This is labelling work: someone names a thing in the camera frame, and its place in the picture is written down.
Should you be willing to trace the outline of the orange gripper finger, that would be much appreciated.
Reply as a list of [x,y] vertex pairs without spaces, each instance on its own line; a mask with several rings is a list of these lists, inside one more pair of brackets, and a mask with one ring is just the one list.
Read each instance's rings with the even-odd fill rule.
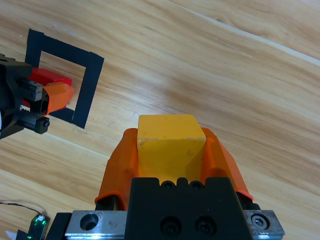
[[64,109],[73,98],[75,89],[67,83],[48,83],[43,87],[40,114],[46,116]]
[[204,183],[207,178],[228,178],[242,209],[260,210],[260,206],[254,203],[254,197],[248,191],[235,159],[211,130],[203,127],[202,131],[205,134],[206,143],[200,181]]
[[122,211],[128,209],[132,180],[139,176],[137,140],[136,128],[124,131],[107,161],[100,191],[95,198],[96,204],[115,196],[118,208]]

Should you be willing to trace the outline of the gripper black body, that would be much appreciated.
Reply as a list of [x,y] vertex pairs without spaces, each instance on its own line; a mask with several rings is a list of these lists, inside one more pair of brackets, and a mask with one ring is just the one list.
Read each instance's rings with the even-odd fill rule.
[[48,131],[49,95],[42,84],[28,79],[32,70],[28,63],[0,55],[1,139],[23,129],[40,135]]

